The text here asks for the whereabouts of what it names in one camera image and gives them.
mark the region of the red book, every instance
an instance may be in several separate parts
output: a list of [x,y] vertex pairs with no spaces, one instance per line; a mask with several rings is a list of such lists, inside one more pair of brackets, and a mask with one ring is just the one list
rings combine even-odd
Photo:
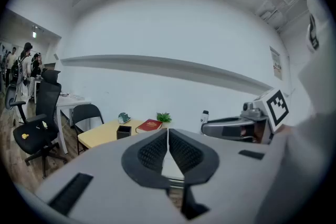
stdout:
[[161,126],[162,126],[161,121],[146,120],[140,126],[136,127],[135,131],[138,134],[140,134],[140,133],[143,133],[143,132],[149,132],[149,131],[154,131],[154,130],[160,129]]

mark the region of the office chair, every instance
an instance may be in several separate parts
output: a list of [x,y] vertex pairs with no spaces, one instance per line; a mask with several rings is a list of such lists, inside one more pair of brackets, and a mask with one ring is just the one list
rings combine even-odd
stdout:
[[[72,123],[75,127],[75,131],[77,134],[77,153],[79,155],[80,152],[85,151],[87,149],[87,147],[85,147],[82,143],[79,142],[78,140],[78,135],[81,134],[82,132],[76,127],[76,123],[83,121],[83,120],[87,120],[90,118],[95,118],[95,117],[100,117],[102,124],[104,124],[104,120],[101,116],[101,113],[98,109],[98,107],[96,107],[93,104],[82,104],[82,105],[78,105],[76,106],[73,111],[72,111]],[[79,150],[79,144],[82,145],[82,150]]]
[[54,112],[56,103],[61,92],[61,85],[57,83],[59,71],[47,70],[43,74],[44,80],[40,85],[40,93],[36,103],[36,116],[26,119],[22,105],[26,102],[11,102],[10,106],[17,106],[24,125],[14,129],[13,135],[18,146],[31,156],[25,159],[26,165],[29,166],[32,159],[42,157],[43,179],[46,178],[46,157],[61,159],[63,163],[67,163],[67,159],[50,151],[57,147],[58,143],[52,143],[57,138],[58,127],[54,122]]

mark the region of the green potted plant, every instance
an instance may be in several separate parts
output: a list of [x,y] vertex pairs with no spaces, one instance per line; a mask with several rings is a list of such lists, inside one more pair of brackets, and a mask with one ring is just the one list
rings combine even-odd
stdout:
[[167,128],[167,125],[172,121],[169,113],[157,113],[156,119],[162,122],[161,128]]

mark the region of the chair headrest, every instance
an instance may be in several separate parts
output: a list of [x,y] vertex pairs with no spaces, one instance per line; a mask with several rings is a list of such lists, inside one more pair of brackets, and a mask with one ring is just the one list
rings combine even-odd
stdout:
[[42,78],[44,78],[44,80],[48,83],[52,83],[55,84],[57,83],[57,77],[58,74],[61,71],[57,71],[57,70],[46,70],[45,72],[42,73]]

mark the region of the bottle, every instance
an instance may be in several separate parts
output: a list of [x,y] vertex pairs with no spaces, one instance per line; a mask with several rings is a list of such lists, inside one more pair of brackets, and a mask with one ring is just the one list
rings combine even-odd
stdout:
[[204,110],[203,113],[202,113],[202,115],[201,115],[201,125],[199,127],[199,134],[203,134],[202,133],[202,125],[204,123],[207,123],[208,119],[209,119],[209,111]]

